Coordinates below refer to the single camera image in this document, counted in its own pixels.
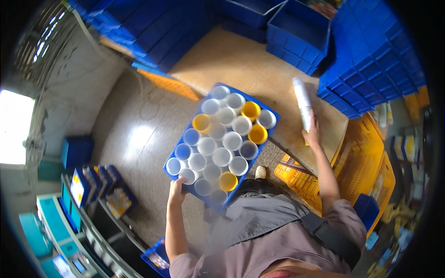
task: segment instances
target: white plastic cup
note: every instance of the white plastic cup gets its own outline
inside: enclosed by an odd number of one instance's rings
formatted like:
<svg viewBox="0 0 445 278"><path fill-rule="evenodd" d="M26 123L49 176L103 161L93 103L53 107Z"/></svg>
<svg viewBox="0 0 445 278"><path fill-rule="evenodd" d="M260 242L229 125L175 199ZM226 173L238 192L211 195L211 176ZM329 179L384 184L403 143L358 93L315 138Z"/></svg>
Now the white plastic cup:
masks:
<svg viewBox="0 0 445 278"><path fill-rule="evenodd" d="M232 108L233 110L235 110L235 113L239 115L241 109L246 103L246 99L240 94L231 93L224 99L224 102L226 103L227 107Z"/></svg>
<svg viewBox="0 0 445 278"><path fill-rule="evenodd" d="M200 178L195 182L194 188L196 193L201 196L207 196L212 191L210 183L203 178Z"/></svg>
<svg viewBox="0 0 445 278"><path fill-rule="evenodd" d="M256 118L256 123L265 129L271 129L277 124L277 117L271 111L263 109Z"/></svg>
<svg viewBox="0 0 445 278"><path fill-rule="evenodd" d="M239 149L239 154L245 160L252 160L258 156L258 146L250 140L245 140Z"/></svg>
<svg viewBox="0 0 445 278"><path fill-rule="evenodd" d="M187 144L179 144L174 149L174 156L179 160L187 160L190 155L193 153L192 148Z"/></svg>
<svg viewBox="0 0 445 278"><path fill-rule="evenodd" d="M207 135L215 141L219 141L223 139L223 136L226 134L227 128L221 123L212 123Z"/></svg>
<svg viewBox="0 0 445 278"><path fill-rule="evenodd" d="M198 152L204 156L212 155L216 147L215 140L210 137L202 137L197 145Z"/></svg>
<svg viewBox="0 0 445 278"><path fill-rule="evenodd" d="M205 100L201 104L201 112L207 115L214 115L216 112L219 111L220 108L221 108L220 101L213 98Z"/></svg>
<svg viewBox="0 0 445 278"><path fill-rule="evenodd" d="M201 176L200 173L193 171L190 168L184 168L181 171L179 171L179 177L186 177L189 179L189 181L184 182L185 185L194 184L194 182L197 181L200 176Z"/></svg>
<svg viewBox="0 0 445 278"><path fill-rule="evenodd" d="M216 86L210 89L209 95L216 100L223 100L230 94L230 89L226 86Z"/></svg>
<svg viewBox="0 0 445 278"><path fill-rule="evenodd" d="M210 201L214 205L224 205L224 203L227 201L227 192L219 189L213 191L210 193Z"/></svg>
<svg viewBox="0 0 445 278"><path fill-rule="evenodd" d="M241 136L246 136L252 130L252 122L248 117L238 116L232 122L232 129Z"/></svg>
<svg viewBox="0 0 445 278"><path fill-rule="evenodd" d="M248 169L249 165L247 164L247 161L242 157L234 157L232 161L230 161L229 170L235 176L240 177L246 174Z"/></svg>
<svg viewBox="0 0 445 278"><path fill-rule="evenodd" d="M187 129L182 136L184 144L189 146L196 146L200 138L201 134L196 129Z"/></svg>
<svg viewBox="0 0 445 278"><path fill-rule="evenodd" d="M199 172L204 170L207 165L207 159L200 153L193 153L190 155L187 163L189 164L189 168L193 171Z"/></svg>
<svg viewBox="0 0 445 278"><path fill-rule="evenodd" d="M241 148L241 145L243 144L243 139L241 138L241 135L239 135L235 131L227 132L222 138L222 141L223 141L222 145L224 146L224 148L230 151L239 150L239 148Z"/></svg>
<svg viewBox="0 0 445 278"><path fill-rule="evenodd" d="M207 166L202 171L202 176L209 182L215 182L221 176L221 168L216 164L207 164Z"/></svg>
<svg viewBox="0 0 445 278"><path fill-rule="evenodd" d="M236 112L230 107L222 107L216 114L216 120L225 127L230 127L236 117Z"/></svg>
<svg viewBox="0 0 445 278"><path fill-rule="evenodd" d="M235 154L226 148L217 148L212 154L213 162L219 167L226 167L232 161Z"/></svg>
<svg viewBox="0 0 445 278"><path fill-rule="evenodd" d="M187 167L187 161L179 160L176 157L170 158L166 163L167 172L172 176L176 176L182 169Z"/></svg>

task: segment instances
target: pink shirt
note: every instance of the pink shirt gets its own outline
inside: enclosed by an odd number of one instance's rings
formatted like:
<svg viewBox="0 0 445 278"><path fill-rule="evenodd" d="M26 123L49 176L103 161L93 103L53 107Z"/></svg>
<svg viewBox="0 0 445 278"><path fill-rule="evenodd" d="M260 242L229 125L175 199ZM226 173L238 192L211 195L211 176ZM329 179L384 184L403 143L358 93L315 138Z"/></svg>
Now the pink shirt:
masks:
<svg viewBox="0 0 445 278"><path fill-rule="evenodd" d="M359 248L364 247L366 229L351 203L335 201L325 220ZM286 258L315 265L324 271L351 272L344 260L318 244L299 222L291 222L261 237L231 246L221 256L225 277L258 278L269 265ZM198 259L190 253L181 254L172 262L170 276L196 278L203 260L203 256Z"/></svg>

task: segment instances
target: concrete floor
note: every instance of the concrete floor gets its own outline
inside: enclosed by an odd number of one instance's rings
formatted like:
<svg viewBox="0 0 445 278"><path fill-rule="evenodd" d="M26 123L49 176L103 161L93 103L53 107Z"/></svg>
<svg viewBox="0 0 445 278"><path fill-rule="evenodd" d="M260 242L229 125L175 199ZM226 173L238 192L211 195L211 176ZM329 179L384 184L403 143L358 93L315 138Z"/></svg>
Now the concrete floor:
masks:
<svg viewBox="0 0 445 278"><path fill-rule="evenodd" d="M117 167L139 202L129 213L129 224L152 245L165 235L170 178L162 166L200 102L158 88L142 76L141 93L136 75L126 70L103 104L92 130L92 162ZM257 165L263 165L273 184L299 199L273 174L283 156L283 151L267 142L249 177L254 177ZM208 233L203 202L188 194L182 207L187 239L201 253Z"/></svg>

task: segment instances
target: black strap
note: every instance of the black strap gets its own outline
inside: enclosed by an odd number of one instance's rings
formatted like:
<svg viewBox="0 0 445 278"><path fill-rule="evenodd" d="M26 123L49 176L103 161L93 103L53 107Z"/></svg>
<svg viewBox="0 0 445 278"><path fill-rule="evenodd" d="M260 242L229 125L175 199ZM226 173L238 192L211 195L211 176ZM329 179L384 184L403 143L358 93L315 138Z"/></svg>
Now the black strap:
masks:
<svg viewBox="0 0 445 278"><path fill-rule="evenodd" d="M301 217L298 221L306 226L320 244L344 259L351 270L354 269L360 260L361 250L349 238L332 228L323 218L312 212Z"/></svg>

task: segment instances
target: white shoe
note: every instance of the white shoe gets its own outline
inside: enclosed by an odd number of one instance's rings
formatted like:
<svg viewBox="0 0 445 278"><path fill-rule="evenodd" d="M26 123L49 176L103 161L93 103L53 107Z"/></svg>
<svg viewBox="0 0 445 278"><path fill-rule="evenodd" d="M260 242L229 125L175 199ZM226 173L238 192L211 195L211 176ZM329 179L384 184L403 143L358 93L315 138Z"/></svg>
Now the white shoe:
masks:
<svg viewBox="0 0 445 278"><path fill-rule="evenodd" d="M256 167L255 179L257 178L266 178L266 168L264 168L263 166Z"/></svg>

